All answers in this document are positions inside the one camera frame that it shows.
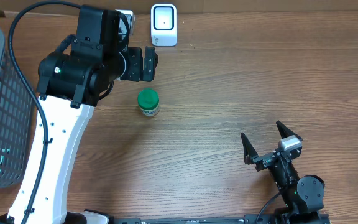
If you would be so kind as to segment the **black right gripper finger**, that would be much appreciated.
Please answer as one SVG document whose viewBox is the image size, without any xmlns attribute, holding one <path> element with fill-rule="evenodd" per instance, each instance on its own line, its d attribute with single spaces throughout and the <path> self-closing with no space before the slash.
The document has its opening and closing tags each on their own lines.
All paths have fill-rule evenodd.
<svg viewBox="0 0 358 224">
<path fill-rule="evenodd" d="M 249 139 L 244 133 L 241 133 L 241 141 L 244 152 L 244 163 L 253 164 L 254 160 L 259 156 L 258 153 L 256 152 L 253 145 L 250 143 Z"/>
<path fill-rule="evenodd" d="M 293 132 L 291 129 L 286 127 L 280 120 L 276 121 L 276 125 L 282 139 L 290 136 L 296 136 L 300 141 L 303 140 L 303 138 L 300 135 L 298 135 L 297 133 Z"/>
</svg>

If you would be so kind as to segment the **green lid seasoning jar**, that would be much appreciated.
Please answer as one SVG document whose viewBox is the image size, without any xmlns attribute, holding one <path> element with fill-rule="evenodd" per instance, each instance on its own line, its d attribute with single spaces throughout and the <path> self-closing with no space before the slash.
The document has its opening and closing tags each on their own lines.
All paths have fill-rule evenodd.
<svg viewBox="0 0 358 224">
<path fill-rule="evenodd" d="M 153 89 L 143 89 L 137 97 L 137 102 L 145 116 L 155 116 L 160 111 L 160 99 L 158 93 Z"/>
</svg>

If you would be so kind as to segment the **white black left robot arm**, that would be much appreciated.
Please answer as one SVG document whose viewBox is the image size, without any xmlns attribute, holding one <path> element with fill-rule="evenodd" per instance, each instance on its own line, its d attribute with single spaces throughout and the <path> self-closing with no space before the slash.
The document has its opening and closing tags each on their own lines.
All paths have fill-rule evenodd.
<svg viewBox="0 0 358 224">
<path fill-rule="evenodd" d="M 94 210 L 69 212 L 67 193 L 81 137 L 115 80 L 154 79 L 153 47 L 129 46 L 135 15 L 82 5 L 76 34 L 67 36 L 39 64 L 39 81 L 28 93 L 37 127 L 24 178 L 0 223 L 100 223 L 114 217 Z"/>
</svg>

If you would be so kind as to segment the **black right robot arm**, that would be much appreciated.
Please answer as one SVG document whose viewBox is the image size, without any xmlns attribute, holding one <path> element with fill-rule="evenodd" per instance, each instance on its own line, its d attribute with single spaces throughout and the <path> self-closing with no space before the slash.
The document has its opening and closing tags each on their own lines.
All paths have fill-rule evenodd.
<svg viewBox="0 0 358 224">
<path fill-rule="evenodd" d="M 277 186 L 275 194 L 256 215 L 245 215 L 244 223 L 329 223 L 328 215 L 320 214 L 324 208 L 325 183 L 317 175 L 299 177 L 293 160 L 301 155 L 303 138 L 276 122 L 281 136 L 273 152 L 260 156 L 248 137 L 241 133 L 244 163 L 255 165 L 256 171 L 269 170 Z"/>
</svg>

